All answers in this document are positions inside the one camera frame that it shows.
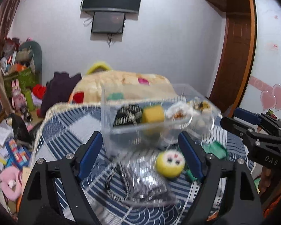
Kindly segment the right hand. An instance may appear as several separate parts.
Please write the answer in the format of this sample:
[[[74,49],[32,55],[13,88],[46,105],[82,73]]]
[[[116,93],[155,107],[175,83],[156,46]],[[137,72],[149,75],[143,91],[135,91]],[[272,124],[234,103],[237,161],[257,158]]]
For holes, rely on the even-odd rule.
[[[263,194],[267,188],[270,187],[271,180],[273,175],[275,174],[274,171],[271,169],[266,168],[265,166],[262,167],[262,171],[260,174],[260,182],[258,185],[259,194]]]

